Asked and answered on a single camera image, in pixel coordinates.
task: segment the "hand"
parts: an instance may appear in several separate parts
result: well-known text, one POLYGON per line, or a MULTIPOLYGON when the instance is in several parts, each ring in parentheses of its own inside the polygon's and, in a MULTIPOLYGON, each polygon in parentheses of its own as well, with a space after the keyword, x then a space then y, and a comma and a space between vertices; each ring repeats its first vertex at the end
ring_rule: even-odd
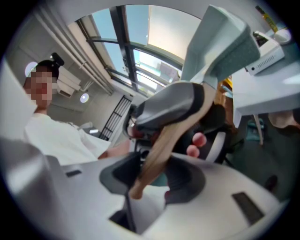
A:
MULTIPOLYGON (((128 133, 134 137, 143 137, 143 133, 138 132, 134 126, 130 127, 128 129, 128 133)), ((155 133, 152 136, 152 138, 151 138, 152 144, 154 144, 154 142, 157 140, 158 136, 159 136, 159 133, 155 133)), ((187 148, 187 155, 189 155, 191 157, 195 157, 195 158, 199 157, 200 151, 199 151, 198 147, 204 146, 206 144, 206 142, 207 142, 207 139, 203 133, 196 133, 192 139, 193 145, 189 145, 187 148)))

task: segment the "white panel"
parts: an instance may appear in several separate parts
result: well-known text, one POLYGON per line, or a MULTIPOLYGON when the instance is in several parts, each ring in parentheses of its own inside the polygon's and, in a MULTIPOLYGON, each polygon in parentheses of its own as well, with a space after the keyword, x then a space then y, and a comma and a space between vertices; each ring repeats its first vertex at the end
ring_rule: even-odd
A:
POLYGON ((92 80, 90 78, 90 76, 88 76, 85 71, 83 71, 81 68, 79 68, 79 66, 77 65, 77 63, 73 62, 73 64, 69 67, 69 68, 65 68, 67 69, 71 74, 73 74, 74 76, 76 76, 78 79, 80 79, 80 85, 84 86, 86 84, 87 81, 92 80))
POLYGON ((0 134, 8 139, 21 139, 37 106, 25 94, 6 60, 0 67, 0 134))
POLYGON ((69 78, 67 78, 63 74, 60 74, 59 77, 58 77, 58 79, 60 81, 62 81, 63 83, 65 83, 66 85, 70 86, 71 88, 77 90, 77 91, 80 89, 79 85, 77 85, 76 83, 74 83, 73 81, 71 81, 69 78))
POLYGON ((59 71, 60 71, 60 74, 63 74, 68 79, 73 81, 75 84, 77 84, 77 85, 80 84, 81 81, 77 77, 75 77, 73 74, 71 74, 68 70, 66 70, 64 67, 60 67, 59 71))
POLYGON ((249 24, 252 30, 266 32, 270 29, 270 27, 255 9, 256 5, 260 5, 262 9, 270 15, 275 23, 279 22, 279 18, 276 13, 274 13, 274 11, 268 7, 263 0, 86 0, 84 4, 82 0, 53 0, 51 1, 51 4, 54 5, 66 25, 102 9, 130 4, 149 4, 173 8, 189 13, 200 19, 203 18, 208 5, 212 4, 217 7, 225 8, 226 10, 241 17, 249 24))
POLYGON ((60 93, 60 91, 64 91, 67 94, 70 95, 70 97, 72 96, 73 92, 75 91, 73 88, 69 87, 68 85, 66 85, 64 82, 62 82, 61 80, 57 80, 57 89, 58 89, 58 93, 60 93))

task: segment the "air conditioner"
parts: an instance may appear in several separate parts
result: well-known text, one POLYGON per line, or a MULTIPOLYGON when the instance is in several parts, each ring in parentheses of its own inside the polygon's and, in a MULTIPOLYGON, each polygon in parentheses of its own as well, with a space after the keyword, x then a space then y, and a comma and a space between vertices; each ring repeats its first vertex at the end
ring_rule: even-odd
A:
POLYGON ((80 89, 80 82, 77 77, 71 74, 64 67, 59 68, 60 74, 57 80, 57 92, 64 97, 70 98, 75 90, 80 89))

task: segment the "ceiling light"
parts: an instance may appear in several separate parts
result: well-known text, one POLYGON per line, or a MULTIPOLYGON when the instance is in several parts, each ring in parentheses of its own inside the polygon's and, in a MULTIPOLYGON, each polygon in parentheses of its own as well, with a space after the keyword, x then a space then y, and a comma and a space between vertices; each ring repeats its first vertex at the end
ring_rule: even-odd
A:
POLYGON ((82 103, 86 103, 89 100, 89 95, 87 93, 83 93, 80 97, 80 101, 82 103))
POLYGON ((25 68, 25 76, 28 77, 29 73, 36 67, 37 62, 30 62, 25 68))

